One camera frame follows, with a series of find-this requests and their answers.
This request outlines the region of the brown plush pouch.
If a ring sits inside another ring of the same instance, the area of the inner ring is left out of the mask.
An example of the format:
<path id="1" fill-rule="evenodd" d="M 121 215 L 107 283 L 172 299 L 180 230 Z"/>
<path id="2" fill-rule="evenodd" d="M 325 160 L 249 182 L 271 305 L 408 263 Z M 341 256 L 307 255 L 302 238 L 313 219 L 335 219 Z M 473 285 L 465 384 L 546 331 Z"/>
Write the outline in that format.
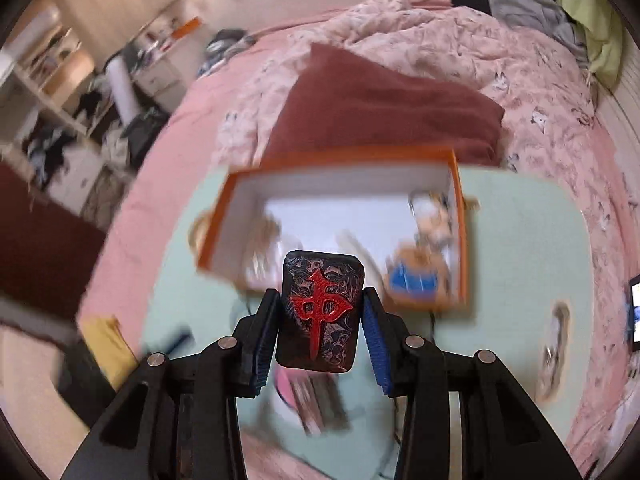
<path id="1" fill-rule="evenodd" d="M 387 260 L 386 295 L 400 306 L 442 310 L 452 304 L 451 271 L 431 244 L 401 242 Z"/>

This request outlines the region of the smartphone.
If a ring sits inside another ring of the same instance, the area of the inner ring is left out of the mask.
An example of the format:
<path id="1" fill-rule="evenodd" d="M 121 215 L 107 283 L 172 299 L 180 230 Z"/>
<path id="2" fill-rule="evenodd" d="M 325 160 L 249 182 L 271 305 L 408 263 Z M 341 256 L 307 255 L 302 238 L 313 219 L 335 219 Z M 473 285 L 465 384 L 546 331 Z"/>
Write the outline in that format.
<path id="1" fill-rule="evenodd" d="M 628 283 L 627 339 L 632 352 L 640 349 L 640 276 Z"/>

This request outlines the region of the floral pink duvet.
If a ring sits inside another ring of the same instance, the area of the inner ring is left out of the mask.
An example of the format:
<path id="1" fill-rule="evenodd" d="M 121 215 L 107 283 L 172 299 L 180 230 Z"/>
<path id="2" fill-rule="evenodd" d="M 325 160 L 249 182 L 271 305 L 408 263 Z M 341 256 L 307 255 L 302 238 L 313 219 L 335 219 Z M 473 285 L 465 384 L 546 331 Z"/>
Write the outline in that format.
<path id="1" fill-rule="evenodd" d="M 368 0 L 288 35 L 242 87 L 218 130 L 213 162 L 260 162 L 314 44 L 344 49 L 420 82 L 462 84 L 498 103 L 506 132 L 498 161 L 555 180 L 573 195 L 588 224 L 596 304 L 603 310 L 623 303 L 627 276 L 637 264 L 634 222 L 613 141 L 565 48 L 470 9 L 432 11 L 410 0 Z"/>

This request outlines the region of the dark red pillow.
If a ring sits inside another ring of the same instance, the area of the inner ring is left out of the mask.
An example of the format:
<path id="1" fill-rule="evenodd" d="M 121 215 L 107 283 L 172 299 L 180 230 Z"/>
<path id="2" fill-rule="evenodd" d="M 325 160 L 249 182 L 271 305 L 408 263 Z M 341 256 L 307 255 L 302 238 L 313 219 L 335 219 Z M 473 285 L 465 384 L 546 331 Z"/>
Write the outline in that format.
<path id="1" fill-rule="evenodd" d="M 437 145 L 462 164 L 500 165 L 504 109 L 463 84 L 407 76 L 313 44 L 262 161 L 365 146 Z"/>

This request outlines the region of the white cartoon figurine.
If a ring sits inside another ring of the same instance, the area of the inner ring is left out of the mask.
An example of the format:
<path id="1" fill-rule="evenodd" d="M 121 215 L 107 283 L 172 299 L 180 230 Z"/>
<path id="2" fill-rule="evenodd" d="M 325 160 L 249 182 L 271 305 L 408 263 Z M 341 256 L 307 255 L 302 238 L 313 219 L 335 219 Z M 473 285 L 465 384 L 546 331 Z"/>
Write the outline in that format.
<path id="1" fill-rule="evenodd" d="M 416 222 L 416 242 L 441 250 L 454 240 L 448 198 L 444 193 L 416 190 L 409 194 L 410 212 Z"/>

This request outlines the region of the white drawer cabinet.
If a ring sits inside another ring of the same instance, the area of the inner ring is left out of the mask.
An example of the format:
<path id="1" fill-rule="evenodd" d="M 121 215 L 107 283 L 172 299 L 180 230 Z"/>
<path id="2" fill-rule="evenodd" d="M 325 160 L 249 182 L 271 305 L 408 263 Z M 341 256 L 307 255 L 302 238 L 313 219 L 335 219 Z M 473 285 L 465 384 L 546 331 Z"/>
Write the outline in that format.
<path id="1" fill-rule="evenodd" d="M 190 85 L 198 79 L 203 47 L 194 37 L 183 37 L 151 64 L 138 70 L 134 82 L 165 112 L 172 114 Z"/>

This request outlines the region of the brown card box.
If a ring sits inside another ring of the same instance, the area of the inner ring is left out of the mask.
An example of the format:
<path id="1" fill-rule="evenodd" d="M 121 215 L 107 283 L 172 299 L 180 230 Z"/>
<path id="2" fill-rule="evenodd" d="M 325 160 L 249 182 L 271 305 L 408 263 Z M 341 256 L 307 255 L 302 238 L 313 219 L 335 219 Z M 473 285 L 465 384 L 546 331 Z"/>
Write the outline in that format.
<path id="1" fill-rule="evenodd" d="M 303 374 L 290 380 L 295 411 L 308 436 L 349 428 L 349 420 L 334 375 Z"/>

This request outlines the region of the lime green garment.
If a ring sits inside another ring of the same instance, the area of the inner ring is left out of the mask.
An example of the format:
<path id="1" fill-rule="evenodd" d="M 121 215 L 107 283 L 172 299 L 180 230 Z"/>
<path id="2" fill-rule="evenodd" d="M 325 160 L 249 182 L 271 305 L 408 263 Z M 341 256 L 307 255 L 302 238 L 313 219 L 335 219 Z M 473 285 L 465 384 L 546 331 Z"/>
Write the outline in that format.
<path id="1" fill-rule="evenodd" d="M 624 52 L 624 28 L 608 0 L 556 0 L 585 33 L 589 71 L 614 90 Z"/>

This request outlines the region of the clothes pile on bed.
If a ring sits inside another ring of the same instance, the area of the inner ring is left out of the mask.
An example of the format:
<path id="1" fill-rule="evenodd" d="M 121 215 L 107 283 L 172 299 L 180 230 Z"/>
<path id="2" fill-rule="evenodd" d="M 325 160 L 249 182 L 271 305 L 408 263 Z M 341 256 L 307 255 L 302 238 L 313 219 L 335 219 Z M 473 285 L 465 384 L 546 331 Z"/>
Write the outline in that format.
<path id="1" fill-rule="evenodd" d="M 220 70 L 235 55 L 253 47 L 256 42 L 257 39 L 244 29 L 221 29 L 205 48 L 205 62 L 198 69 L 198 77 Z"/>

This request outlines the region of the orange cardboard box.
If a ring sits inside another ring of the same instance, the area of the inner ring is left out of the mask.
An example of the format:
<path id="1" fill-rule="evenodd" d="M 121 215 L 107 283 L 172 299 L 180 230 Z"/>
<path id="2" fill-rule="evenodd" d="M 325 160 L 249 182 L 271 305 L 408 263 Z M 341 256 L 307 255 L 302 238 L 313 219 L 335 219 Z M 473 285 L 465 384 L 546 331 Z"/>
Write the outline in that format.
<path id="1" fill-rule="evenodd" d="M 454 303 L 468 300 L 468 242 L 458 161 L 440 146 L 374 146 L 297 154 L 280 162 L 230 171 L 198 255 L 198 268 L 239 288 L 250 231 L 272 214 L 286 235 L 307 250 L 330 252 L 337 235 L 351 232 L 377 263 L 384 263 L 416 227 L 413 192 L 442 192 L 451 208 L 454 241 L 448 264 Z"/>

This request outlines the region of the mint green lap table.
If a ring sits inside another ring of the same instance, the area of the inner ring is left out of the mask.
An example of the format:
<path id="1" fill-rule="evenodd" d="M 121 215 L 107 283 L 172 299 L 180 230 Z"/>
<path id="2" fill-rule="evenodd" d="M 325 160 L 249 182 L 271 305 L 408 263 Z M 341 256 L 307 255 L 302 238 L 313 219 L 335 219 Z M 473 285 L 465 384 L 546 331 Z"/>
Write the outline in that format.
<path id="1" fill-rule="evenodd" d="M 480 349 L 495 352 L 523 388 L 535 394 L 555 309 L 567 306 L 570 341 L 560 388 L 551 399 L 539 401 L 556 434 L 566 438 L 585 387 L 592 337 L 585 219 L 567 192 L 550 181 L 475 167 L 463 167 L 459 174 L 462 193 L 480 202 L 466 218 L 468 300 L 437 320 L 408 311 L 405 321 L 413 333 L 433 337 L 442 350 L 467 356 Z M 143 325 L 142 340 L 149 347 L 186 327 L 194 337 L 186 352 L 198 353 L 229 335 L 239 318 L 258 305 L 232 283 L 200 272 L 189 247 L 190 227 L 216 204 L 223 184 L 222 172 L 207 177 L 176 225 Z M 357 256 L 368 283 L 375 285 L 389 258 L 375 262 L 348 231 L 336 241 L 330 252 Z"/>

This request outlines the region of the grey hoodie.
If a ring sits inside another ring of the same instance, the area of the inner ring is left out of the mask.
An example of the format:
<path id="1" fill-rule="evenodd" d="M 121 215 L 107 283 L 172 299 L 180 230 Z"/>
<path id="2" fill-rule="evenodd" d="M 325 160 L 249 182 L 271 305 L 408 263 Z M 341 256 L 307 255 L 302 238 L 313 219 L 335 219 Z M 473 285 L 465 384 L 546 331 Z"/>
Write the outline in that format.
<path id="1" fill-rule="evenodd" d="M 488 0 L 491 15 L 510 27 L 538 30 L 574 56 L 580 68 L 589 66 L 582 30 L 554 0 Z"/>

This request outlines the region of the white paper roll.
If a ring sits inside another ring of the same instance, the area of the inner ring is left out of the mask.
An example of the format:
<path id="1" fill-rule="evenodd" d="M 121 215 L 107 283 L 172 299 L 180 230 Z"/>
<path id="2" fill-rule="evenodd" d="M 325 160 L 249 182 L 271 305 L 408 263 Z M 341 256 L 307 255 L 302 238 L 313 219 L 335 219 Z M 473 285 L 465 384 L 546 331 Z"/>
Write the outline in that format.
<path id="1" fill-rule="evenodd" d="M 142 108 L 134 92 L 134 83 L 130 78 L 126 61 L 121 54 L 114 55 L 108 61 L 105 75 L 112 89 L 120 121 L 127 127 L 142 112 Z"/>

